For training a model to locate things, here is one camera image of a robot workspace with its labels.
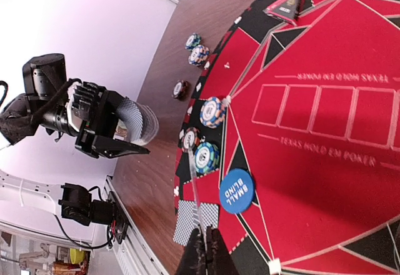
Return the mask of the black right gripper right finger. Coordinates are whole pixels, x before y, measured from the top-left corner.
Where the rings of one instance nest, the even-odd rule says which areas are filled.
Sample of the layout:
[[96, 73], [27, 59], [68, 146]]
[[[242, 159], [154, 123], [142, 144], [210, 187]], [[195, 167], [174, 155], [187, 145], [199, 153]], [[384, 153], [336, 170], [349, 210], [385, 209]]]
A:
[[206, 229], [206, 274], [238, 275], [219, 229]]

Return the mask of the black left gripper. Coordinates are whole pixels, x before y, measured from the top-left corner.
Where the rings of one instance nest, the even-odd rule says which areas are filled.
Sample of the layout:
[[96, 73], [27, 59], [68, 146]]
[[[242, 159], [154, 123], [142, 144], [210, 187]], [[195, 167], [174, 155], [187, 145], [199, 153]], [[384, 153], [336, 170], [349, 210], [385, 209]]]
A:
[[72, 115], [82, 120], [75, 148], [92, 158], [119, 158], [149, 154], [136, 144], [114, 139], [119, 118], [116, 109], [124, 97], [93, 82], [78, 84], [72, 93]]

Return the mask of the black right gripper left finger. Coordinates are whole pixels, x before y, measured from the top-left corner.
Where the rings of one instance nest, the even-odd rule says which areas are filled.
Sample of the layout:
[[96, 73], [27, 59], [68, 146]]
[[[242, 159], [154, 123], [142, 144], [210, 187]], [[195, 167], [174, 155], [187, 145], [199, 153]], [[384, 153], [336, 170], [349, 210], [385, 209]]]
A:
[[191, 232], [175, 274], [201, 275], [205, 273], [206, 252], [204, 239], [201, 230], [196, 227]]

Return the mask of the dealt blue card seat two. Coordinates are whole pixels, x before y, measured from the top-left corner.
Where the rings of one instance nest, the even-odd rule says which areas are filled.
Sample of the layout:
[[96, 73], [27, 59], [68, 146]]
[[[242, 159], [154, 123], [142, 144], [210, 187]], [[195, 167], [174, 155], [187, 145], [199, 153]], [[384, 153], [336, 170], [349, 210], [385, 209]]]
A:
[[[203, 229], [212, 226], [218, 227], [219, 205], [201, 203]], [[177, 223], [173, 236], [173, 241], [181, 246], [186, 246], [194, 228], [199, 225], [199, 217], [194, 201], [179, 200], [177, 211]]]

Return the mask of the blue small blind button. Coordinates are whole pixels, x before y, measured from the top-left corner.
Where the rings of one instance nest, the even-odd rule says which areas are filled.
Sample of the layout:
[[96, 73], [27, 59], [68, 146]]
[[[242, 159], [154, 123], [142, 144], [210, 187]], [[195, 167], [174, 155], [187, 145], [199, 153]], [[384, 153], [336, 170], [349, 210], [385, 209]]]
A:
[[220, 184], [219, 200], [228, 213], [241, 214], [251, 206], [255, 190], [254, 180], [247, 171], [232, 169]]

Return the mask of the red black chips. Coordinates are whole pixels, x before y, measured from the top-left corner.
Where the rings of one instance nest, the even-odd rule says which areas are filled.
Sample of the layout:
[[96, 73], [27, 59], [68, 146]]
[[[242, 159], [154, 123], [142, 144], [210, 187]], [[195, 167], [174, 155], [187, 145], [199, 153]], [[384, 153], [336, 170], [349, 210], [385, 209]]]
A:
[[195, 152], [196, 148], [200, 144], [200, 132], [196, 127], [189, 127], [186, 129], [184, 136], [181, 139], [181, 149], [184, 153], [189, 150]]

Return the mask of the red black poker chip stack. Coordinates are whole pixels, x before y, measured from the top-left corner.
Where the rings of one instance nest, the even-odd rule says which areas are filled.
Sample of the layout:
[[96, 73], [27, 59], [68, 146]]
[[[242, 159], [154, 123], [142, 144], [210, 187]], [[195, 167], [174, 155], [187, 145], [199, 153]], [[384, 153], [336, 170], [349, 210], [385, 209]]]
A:
[[172, 97], [174, 99], [183, 100], [188, 92], [189, 83], [186, 80], [178, 80], [173, 89]]

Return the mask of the green chips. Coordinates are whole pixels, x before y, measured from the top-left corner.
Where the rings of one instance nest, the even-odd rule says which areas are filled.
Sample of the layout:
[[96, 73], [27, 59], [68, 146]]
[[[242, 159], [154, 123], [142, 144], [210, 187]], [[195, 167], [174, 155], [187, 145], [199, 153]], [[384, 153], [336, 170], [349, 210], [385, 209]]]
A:
[[195, 152], [195, 167], [200, 174], [209, 174], [219, 168], [219, 148], [210, 142], [201, 143]]

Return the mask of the blue cream chips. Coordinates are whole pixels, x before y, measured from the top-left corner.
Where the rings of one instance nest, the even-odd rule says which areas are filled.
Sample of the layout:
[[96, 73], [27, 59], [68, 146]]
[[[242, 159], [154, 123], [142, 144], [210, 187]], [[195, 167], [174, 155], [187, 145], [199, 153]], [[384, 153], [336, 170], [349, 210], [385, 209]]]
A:
[[208, 98], [201, 107], [199, 119], [208, 128], [219, 127], [226, 115], [226, 106], [218, 97]]

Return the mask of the blue cream poker chip stack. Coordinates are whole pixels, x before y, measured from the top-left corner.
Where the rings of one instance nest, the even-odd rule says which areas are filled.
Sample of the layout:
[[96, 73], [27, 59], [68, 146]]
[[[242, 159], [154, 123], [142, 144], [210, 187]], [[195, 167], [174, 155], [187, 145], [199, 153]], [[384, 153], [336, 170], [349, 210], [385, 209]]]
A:
[[209, 53], [208, 47], [199, 44], [192, 49], [188, 63], [192, 66], [200, 66], [208, 59]]

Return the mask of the green poker chip stack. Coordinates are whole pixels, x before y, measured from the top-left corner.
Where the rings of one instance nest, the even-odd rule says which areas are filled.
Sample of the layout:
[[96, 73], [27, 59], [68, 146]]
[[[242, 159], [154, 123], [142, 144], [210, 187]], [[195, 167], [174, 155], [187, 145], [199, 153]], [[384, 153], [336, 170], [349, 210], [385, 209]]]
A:
[[201, 39], [202, 38], [198, 33], [192, 33], [185, 43], [185, 49], [192, 51], [196, 46], [200, 45]]

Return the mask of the black triangular all-in marker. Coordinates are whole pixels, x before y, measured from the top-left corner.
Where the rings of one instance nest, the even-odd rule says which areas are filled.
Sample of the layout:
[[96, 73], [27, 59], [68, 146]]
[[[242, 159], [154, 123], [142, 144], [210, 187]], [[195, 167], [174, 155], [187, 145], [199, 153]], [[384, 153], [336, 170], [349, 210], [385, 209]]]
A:
[[276, 0], [264, 9], [263, 12], [269, 17], [296, 26], [304, 2], [305, 0]]

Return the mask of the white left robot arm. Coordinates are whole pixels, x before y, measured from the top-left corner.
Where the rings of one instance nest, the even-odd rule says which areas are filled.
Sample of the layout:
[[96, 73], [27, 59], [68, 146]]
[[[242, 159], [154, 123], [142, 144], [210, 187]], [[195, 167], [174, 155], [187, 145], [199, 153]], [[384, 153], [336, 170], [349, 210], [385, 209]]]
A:
[[[148, 154], [159, 131], [153, 110], [116, 91], [66, 75], [64, 55], [31, 58], [22, 68], [25, 92], [1, 111], [1, 144], [13, 146], [44, 128], [75, 138], [75, 148], [92, 158]], [[94, 199], [77, 184], [43, 184], [1, 173], [1, 199], [70, 219], [106, 227], [105, 245], [122, 243], [130, 225], [114, 193]]]

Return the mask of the round red black poker mat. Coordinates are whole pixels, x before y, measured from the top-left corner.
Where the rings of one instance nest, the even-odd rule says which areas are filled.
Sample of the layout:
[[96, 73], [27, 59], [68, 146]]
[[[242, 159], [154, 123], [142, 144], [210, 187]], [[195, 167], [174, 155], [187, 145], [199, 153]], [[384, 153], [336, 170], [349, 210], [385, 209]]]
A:
[[[240, 274], [398, 274], [399, 0], [305, 0], [296, 26], [263, 12], [275, 1], [253, 1], [199, 77], [179, 134], [176, 214], [179, 200], [219, 205]], [[214, 129], [199, 119], [210, 97], [226, 106]], [[214, 172], [181, 149], [189, 127], [219, 148]], [[236, 168], [256, 190], [230, 214], [219, 189]]]

